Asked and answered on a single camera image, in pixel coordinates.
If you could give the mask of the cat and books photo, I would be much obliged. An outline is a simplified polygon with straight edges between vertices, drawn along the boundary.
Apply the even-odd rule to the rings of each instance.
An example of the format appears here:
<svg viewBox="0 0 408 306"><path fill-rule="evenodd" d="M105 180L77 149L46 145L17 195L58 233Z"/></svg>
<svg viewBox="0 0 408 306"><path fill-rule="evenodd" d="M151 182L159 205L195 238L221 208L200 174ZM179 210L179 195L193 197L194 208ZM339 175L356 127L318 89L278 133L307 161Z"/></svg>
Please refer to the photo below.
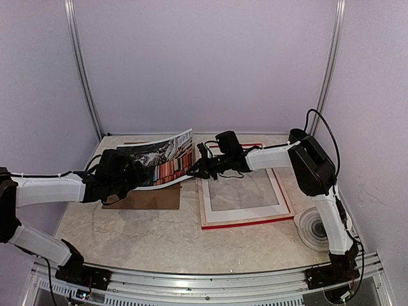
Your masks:
<svg viewBox="0 0 408 306"><path fill-rule="evenodd" d="M125 143L117 150L145 167L147 178L137 190L163 189L190 178L187 172L194 163L193 131L151 142Z"/></svg>

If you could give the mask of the brown backing board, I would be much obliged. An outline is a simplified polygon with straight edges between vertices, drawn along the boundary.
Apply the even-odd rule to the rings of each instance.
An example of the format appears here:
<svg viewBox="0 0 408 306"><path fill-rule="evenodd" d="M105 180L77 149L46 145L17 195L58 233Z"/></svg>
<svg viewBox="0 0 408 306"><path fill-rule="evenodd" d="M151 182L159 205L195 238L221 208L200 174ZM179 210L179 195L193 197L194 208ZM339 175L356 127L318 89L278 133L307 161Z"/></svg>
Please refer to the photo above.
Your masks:
<svg viewBox="0 0 408 306"><path fill-rule="evenodd" d="M110 210L177 210L180 206L180 190L180 183L150 191L135 189L129 192L123 200L114 197L109 198L108 204L103 205L102 208Z"/></svg>

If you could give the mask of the clear acrylic sheet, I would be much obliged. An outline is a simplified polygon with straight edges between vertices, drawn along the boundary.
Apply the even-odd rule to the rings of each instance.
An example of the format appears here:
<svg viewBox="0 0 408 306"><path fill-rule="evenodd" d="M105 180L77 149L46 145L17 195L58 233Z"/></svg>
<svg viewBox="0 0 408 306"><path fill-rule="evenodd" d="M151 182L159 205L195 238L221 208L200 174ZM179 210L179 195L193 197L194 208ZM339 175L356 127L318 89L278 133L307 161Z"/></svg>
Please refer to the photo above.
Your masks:
<svg viewBox="0 0 408 306"><path fill-rule="evenodd" d="M213 211L269 207L279 204L268 178L229 178L208 183Z"/></svg>

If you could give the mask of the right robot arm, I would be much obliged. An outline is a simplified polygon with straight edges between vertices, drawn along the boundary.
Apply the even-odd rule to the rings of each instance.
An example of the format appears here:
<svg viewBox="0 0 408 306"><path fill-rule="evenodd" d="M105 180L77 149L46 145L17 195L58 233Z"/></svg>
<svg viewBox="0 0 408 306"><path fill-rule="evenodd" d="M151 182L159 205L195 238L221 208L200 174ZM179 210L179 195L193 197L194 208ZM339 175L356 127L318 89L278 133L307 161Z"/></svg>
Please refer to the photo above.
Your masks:
<svg viewBox="0 0 408 306"><path fill-rule="evenodd" d="M291 168L301 192L314 202L328 238L330 264L308 269L307 277L335 284L363 277L364 269L356 264L363 246L352 236L352 222L338 196L340 161L333 162L306 128L292 129L285 144L263 148L243 148L234 131L216 135L215 142L221 151L215 157L206 144L197 145L201 157L187 171L188 176L217 179L227 170L243 175L258 170Z"/></svg>

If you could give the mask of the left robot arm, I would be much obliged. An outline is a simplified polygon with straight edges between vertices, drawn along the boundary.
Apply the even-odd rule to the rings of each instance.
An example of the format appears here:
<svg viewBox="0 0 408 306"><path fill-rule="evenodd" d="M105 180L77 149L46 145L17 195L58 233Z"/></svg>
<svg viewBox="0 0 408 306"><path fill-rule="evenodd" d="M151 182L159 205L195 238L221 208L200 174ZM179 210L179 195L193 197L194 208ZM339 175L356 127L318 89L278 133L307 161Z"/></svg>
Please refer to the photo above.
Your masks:
<svg viewBox="0 0 408 306"><path fill-rule="evenodd" d="M83 256L69 243L25 226L17 209L43 203L105 202L110 196L125 198L148 176L141 162L125 153L108 149L99 162L85 171L56 175L25 175L1 168L1 243L41 256L56 263L73 282L89 278Z"/></svg>

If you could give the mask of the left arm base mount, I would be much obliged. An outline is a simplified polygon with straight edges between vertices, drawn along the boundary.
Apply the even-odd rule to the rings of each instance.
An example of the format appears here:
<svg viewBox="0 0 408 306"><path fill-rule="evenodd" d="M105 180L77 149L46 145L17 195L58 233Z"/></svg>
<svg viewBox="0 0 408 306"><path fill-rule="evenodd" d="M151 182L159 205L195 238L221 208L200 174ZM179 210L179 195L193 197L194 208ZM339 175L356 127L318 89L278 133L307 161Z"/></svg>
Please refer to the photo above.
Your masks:
<svg viewBox="0 0 408 306"><path fill-rule="evenodd" d="M78 273L68 272L67 269L58 268L55 273L55 278L89 289L106 291L110 283L111 275L112 272L106 269L83 266Z"/></svg>

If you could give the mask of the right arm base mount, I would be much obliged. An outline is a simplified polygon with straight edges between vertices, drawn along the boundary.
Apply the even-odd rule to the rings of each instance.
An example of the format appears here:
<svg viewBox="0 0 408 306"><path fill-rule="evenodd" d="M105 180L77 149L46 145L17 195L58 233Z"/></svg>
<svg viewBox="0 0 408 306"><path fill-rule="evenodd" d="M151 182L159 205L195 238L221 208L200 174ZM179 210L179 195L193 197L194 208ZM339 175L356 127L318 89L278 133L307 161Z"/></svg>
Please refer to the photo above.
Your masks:
<svg viewBox="0 0 408 306"><path fill-rule="evenodd" d="M341 284L359 277L360 272L357 268L345 272L342 269L334 270L332 265L316 266L305 271L308 290Z"/></svg>

